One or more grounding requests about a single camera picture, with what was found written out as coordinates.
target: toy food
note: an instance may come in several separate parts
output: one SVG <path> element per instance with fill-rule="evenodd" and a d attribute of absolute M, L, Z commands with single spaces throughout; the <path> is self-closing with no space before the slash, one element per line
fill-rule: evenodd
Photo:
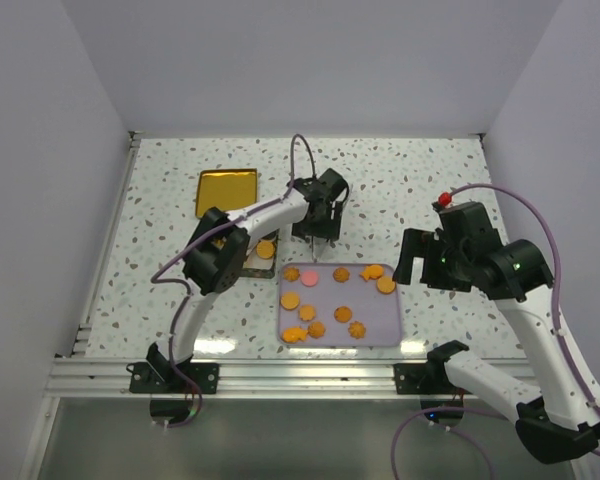
<path fill-rule="evenodd" d="M 287 292 L 280 297 L 280 305 L 285 310 L 293 310 L 300 305 L 300 296 L 295 292 Z"/>
<path fill-rule="evenodd" d="M 353 338 L 364 338 L 366 333 L 367 329 L 361 322 L 352 322 L 351 325 L 349 325 L 349 335 Z"/>
<path fill-rule="evenodd" d="M 265 260 L 273 257 L 273 254 L 276 253 L 276 247 L 270 240 L 260 240 L 258 245 L 256 246 L 256 254 L 260 258 L 264 258 Z"/>
<path fill-rule="evenodd" d="M 336 282 L 344 283 L 349 280 L 349 270 L 344 267 L 338 267 L 333 271 L 333 279 Z"/>
<path fill-rule="evenodd" d="M 304 342 L 307 339 L 307 331 L 301 327 L 287 328 L 282 332 L 282 340 L 287 343 L 296 343 L 298 340 Z"/>
<path fill-rule="evenodd" d="M 382 275 L 384 275 L 384 268 L 382 265 L 368 265 L 360 274 L 365 282 L 368 282 L 369 279 L 375 280 L 380 278 Z"/>
<path fill-rule="evenodd" d="M 303 305 L 298 309 L 298 317 L 303 322 L 310 322 L 316 318 L 316 307 L 313 305 Z"/>
<path fill-rule="evenodd" d="M 324 335 L 327 329 L 324 328 L 324 324 L 322 322 L 313 322 L 309 325 L 309 335 L 313 338 L 320 338 Z"/>
<path fill-rule="evenodd" d="M 288 267 L 284 269 L 282 276 L 287 282 L 295 282 L 300 278 L 300 270 L 296 267 Z"/>
<path fill-rule="evenodd" d="M 333 312 L 333 317 L 340 323 L 347 323 L 353 318 L 353 312 L 349 307 L 338 307 Z"/>
<path fill-rule="evenodd" d="M 394 282 L 391 277 L 384 276 L 378 279 L 376 282 L 376 287 L 378 287 L 378 291 L 380 293 L 389 295 L 396 289 L 396 282 Z"/>
<path fill-rule="evenodd" d="M 300 275 L 300 281 L 305 287 L 315 287 L 318 283 L 318 272 L 308 270 Z"/>

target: gray wall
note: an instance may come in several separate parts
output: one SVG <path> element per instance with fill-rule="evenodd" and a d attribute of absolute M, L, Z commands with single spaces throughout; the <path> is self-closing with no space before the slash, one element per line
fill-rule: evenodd
<path fill-rule="evenodd" d="M 485 132 L 560 0 L 64 0 L 130 129 Z"/>
<path fill-rule="evenodd" d="M 58 0 L 0 0 L 0 480 L 67 352 L 126 132 Z"/>
<path fill-rule="evenodd" d="M 486 137 L 495 183 L 526 195 L 552 226 L 562 307 L 600 380 L 600 0 L 564 0 Z M 502 202 L 512 236 L 536 222 Z"/>

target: tabletop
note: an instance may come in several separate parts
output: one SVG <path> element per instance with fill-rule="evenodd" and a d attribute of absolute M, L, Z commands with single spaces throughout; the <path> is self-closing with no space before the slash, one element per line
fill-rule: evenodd
<path fill-rule="evenodd" d="M 490 182 L 477 138 L 308 138 L 318 175 L 331 167 L 352 185 L 340 239 L 320 262 L 396 265 L 402 233 L 439 224 L 431 203 L 443 191 Z M 259 198 L 280 195 L 289 179 L 289 138 L 143 139 L 135 160 L 106 272 L 89 319 L 87 357 L 143 358 L 166 335 L 184 290 L 152 285 L 151 275 L 187 243 L 198 219 L 199 174 L 209 169 L 256 168 Z M 306 153 L 296 148 L 296 174 L 309 176 Z M 472 190 L 462 201 L 485 204 L 506 240 L 496 198 Z M 280 232 L 278 266 L 311 261 L 307 243 Z M 414 266 L 414 276 L 421 263 Z M 181 268 L 173 270 L 181 276 Z M 399 286 L 403 339 L 391 348 L 303 348 L 277 338 L 278 275 L 241 278 L 215 303 L 195 344 L 197 358 L 406 359 L 449 340 L 483 358 L 522 358 L 513 331 L 478 291 L 442 292 Z"/>

